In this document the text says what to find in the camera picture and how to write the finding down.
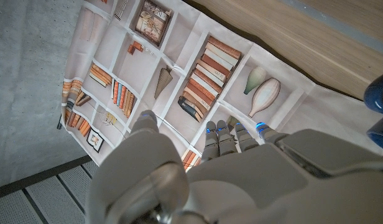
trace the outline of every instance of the white vase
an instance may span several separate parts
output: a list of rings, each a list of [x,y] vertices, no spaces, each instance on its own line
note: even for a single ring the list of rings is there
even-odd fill
[[[246,89],[244,94],[248,94],[255,87],[259,86],[265,81],[266,71],[262,67],[256,67],[248,75]]]
[[[275,78],[270,78],[262,83],[252,97],[252,108],[249,116],[268,108],[280,93],[280,82]]]

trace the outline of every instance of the concrete wall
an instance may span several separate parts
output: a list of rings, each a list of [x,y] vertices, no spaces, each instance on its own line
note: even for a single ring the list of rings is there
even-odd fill
[[[85,155],[57,130],[82,0],[0,0],[0,186]]]

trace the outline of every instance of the gray floor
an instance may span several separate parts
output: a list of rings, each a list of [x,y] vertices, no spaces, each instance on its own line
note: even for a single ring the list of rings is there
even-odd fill
[[[0,198],[0,223],[85,223],[93,161]]]
[[[57,130],[82,0],[0,0],[0,186],[85,155]]]

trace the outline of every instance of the green vase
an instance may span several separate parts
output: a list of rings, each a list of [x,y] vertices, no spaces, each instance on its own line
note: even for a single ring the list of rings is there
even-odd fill
[[[255,87],[259,86],[265,81],[266,71],[262,67],[256,67],[248,75],[246,89],[244,94],[248,94]]]

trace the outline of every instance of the decorative object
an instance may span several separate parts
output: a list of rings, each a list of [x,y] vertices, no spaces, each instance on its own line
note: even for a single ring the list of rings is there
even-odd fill
[[[103,138],[93,129],[91,129],[87,139],[87,143],[93,147],[93,149],[99,153],[100,148],[102,147],[103,144]]]
[[[229,132],[231,132],[237,123],[240,123],[239,120],[237,120],[234,116],[229,116],[228,120],[226,121],[228,124]]]
[[[164,11],[150,0],[145,0],[137,20],[136,31],[159,46],[167,28],[170,13],[171,11]]]
[[[134,40],[133,46],[140,52],[143,52],[143,45]]]
[[[114,16],[120,21],[122,14],[124,13],[125,7],[127,6],[128,0],[122,0],[121,2],[117,3],[117,9],[114,13]]]
[[[135,47],[132,44],[130,44],[128,47],[128,53],[130,53],[131,55],[134,55],[134,52],[135,52]]]
[[[252,97],[252,108],[249,116],[268,108],[280,93],[280,82],[275,78],[270,78],[262,83]]]
[[[266,77],[266,71],[262,67],[256,67],[248,75],[246,89],[244,94],[247,95],[252,89],[262,84]]]
[[[155,88],[154,99],[157,99],[162,92],[162,90],[172,81],[172,76],[170,74],[171,68],[161,68],[159,81],[157,82],[157,87]]]

